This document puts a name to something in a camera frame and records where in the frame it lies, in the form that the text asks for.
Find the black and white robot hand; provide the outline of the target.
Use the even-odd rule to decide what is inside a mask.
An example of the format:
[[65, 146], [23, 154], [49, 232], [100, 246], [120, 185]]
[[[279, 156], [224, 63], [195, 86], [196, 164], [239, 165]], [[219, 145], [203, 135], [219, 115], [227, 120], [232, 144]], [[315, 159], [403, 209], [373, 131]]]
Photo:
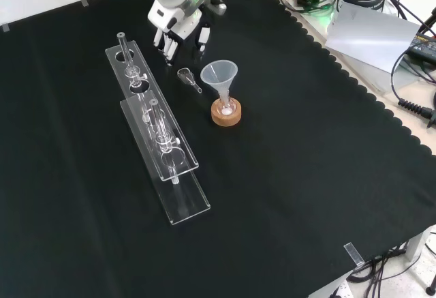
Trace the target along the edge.
[[158, 0], [154, 0], [148, 13], [148, 19], [156, 27], [153, 46], [163, 55], [166, 63], [172, 65], [176, 54], [191, 35], [198, 29], [204, 46], [208, 41], [208, 30], [201, 25], [202, 10], [211, 0], [186, 0], [180, 6], [164, 7]]

